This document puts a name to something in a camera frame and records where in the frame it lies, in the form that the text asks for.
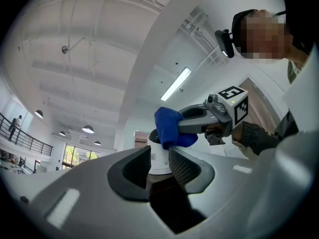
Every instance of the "railing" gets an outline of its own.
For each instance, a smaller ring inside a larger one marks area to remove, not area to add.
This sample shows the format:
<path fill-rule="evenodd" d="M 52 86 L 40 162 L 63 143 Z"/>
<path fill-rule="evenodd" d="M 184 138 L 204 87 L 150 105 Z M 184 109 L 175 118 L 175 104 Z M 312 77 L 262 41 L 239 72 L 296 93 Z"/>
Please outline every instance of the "railing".
<path fill-rule="evenodd" d="M 27 148 L 38 152 L 40 154 L 51 156 L 52 146 L 41 142 L 19 128 L 12 125 L 12 123 L 0 113 L 0 135 L 7 138 L 15 145 Z"/>

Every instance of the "balcony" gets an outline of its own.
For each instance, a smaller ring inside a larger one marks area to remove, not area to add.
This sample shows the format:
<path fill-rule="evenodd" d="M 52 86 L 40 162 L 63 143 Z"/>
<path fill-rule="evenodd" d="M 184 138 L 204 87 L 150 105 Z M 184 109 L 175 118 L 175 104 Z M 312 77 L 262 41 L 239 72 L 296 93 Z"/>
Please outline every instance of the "balcony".
<path fill-rule="evenodd" d="M 32 155 L 43 161 L 51 161 L 52 146 L 41 142 L 19 128 L 0 113 L 0 147 L 12 154 Z"/>

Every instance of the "window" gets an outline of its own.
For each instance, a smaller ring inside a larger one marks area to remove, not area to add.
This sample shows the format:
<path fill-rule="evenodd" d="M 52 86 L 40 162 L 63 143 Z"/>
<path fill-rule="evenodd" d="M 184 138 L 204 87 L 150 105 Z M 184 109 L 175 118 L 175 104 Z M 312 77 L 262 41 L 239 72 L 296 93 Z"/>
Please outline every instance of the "window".
<path fill-rule="evenodd" d="M 79 165 L 87 160 L 96 159 L 98 158 L 98 153 L 99 152 L 94 152 L 92 150 L 66 144 L 63 155 L 62 169 L 72 168 L 73 166 Z"/>
<path fill-rule="evenodd" d="M 280 119 L 266 96 L 250 78 L 247 78 L 240 87 L 248 91 L 249 99 L 249 113 L 244 121 L 255 123 L 273 134 Z"/>

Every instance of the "blue cloth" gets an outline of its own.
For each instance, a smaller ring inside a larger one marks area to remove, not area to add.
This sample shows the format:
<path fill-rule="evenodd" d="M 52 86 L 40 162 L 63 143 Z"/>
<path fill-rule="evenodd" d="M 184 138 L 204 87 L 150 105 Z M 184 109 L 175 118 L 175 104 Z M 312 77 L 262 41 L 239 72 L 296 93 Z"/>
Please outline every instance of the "blue cloth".
<path fill-rule="evenodd" d="M 178 122 L 184 119 L 180 112 L 160 107 L 154 116 L 163 149 L 168 149 L 170 146 L 189 147 L 197 141 L 195 133 L 178 133 Z"/>

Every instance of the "white ceiling beam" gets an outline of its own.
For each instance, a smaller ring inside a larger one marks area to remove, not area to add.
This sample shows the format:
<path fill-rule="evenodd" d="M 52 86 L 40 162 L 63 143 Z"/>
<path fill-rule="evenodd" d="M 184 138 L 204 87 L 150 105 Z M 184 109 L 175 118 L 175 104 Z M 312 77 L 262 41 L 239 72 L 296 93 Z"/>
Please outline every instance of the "white ceiling beam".
<path fill-rule="evenodd" d="M 82 127 L 88 124 L 86 119 L 73 119 L 70 115 L 55 114 L 59 122 L 66 128 L 84 133 Z M 95 136 L 115 137 L 115 129 L 102 126 L 101 124 L 90 124 L 94 128 Z"/>
<path fill-rule="evenodd" d="M 44 71 L 49 71 L 57 74 L 71 76 L 71 70 L 69 65 L 65 65 L 65 68 L 61 64 L 53 63 L 53 62 L 42 62 L 34 60 L 32 63 L 32 67 L 35 69 L 40 69 Z M 110 75 L 105 76 L 101 73 L 95 72 L 95 77 L 92 77 L 92 72 L 87 68 L 80 68 L 72 66 L 72 76 L 75 78 L 79 78 L 82 80 L 86 80 L 89 82 L 101 84 L 104 86 L 108 86 L 120 91 L 125 91 L 127 82 L 116 79 Z"/>
<path fill-rule="evenodd" d="M 155 19 L 144 39 L 129 78 L 119 114 L 114 149 L 121 150 L 123 148 L 120 146 L 121 142 L 123 142 L 123 129 L 130 112 L 134 108 L 143 82 L 147 79 L 149 72 L 153 69 L 158 58 L 163 54 L 183 21 L 202 1 L 169 0 Z"/>
<path fill-rule="evenodd" d="M 84 119 L 83 115 L 80 113 L 75 114 L 74 111 L 65 109 L 64 107 L 53 104 L 52 102 L 48 102 L 47 104 L 50 107 L 50 110 L 52 111 L 52 113 L 59 113 L 62 115 L 70 116 L 75 119 L 87 120 L 88 122 L 91 122 L 91 123 L 97 123 L 97 124 L 102 124 L 103 126 L 116 128 L 116 121 L 108 120 L 107 118 L 97 119 L 92 116 L 85 116 L 85 119 Z"/>
<path fill-rule="evenodd" d="M 40 91 L 45 92 L 49 95 L 57 96 L 57 97 L 65 99 L 65 100 L 74 101 L 74 102 L 80 103 L 82 105 L 95 107 L 95 108 L 98 108 L 101 110 L 106 110 L 106 111 L 110 111 L 110 112 L 114 112 L 114 113 L 118 113 L 120 110 L 119 105 L 115 105 L 115 104 L 109 103 L 109 102 L 104 101 L 104 100 L 95 100 L 95 98 L 92 98 L 91 96 L 86 96 L 84 94 L 74 93 L 74 92 L 59 88 L 59 87 L 57 88 L 54 86 L 49 86 L 47 84 L 45 85 L 45 84 L 40 83 L 39 89 L 40 89 Z"/>
<path fill-rule="evenodd" d="M 103 45 L 110 45 L 113 47 L 116 47 L 118 49 L 124 50 L 126 52 L 130 52 L 132 54 L 137 55 L 139 51 L 137 49 L 134 49 L 124 43 L 116 42 L 114 40 L 111 40 L 110 37 L 98 35 L 96 37 L 93 37 L 92 35 L 88 35 L 87 32 L 89 32 L 89 28 L 83 28 L 83 27 L 77 27 L 77 26 L 72 26 L 72 31 L 71 31 L 71 39 L 81 39 L 85 38 L 87 42 L 95 42 L 97 44 L 103 44 Z M 36 31 L 28 31 L 24 35 L 24 42 L 23 45 L 25 46 L 26 44 L 29 43 L 29 41 L 33 40 L 38 40 L 38 39 L 47 39 L 47 38 L 60 38 L 60 39 L 65 39 L 67 40 L 68 38 L 68 28 L 67 27 L 60 27 L 60 32 L 58 33 L 56 29 L 38 29 Z"/>

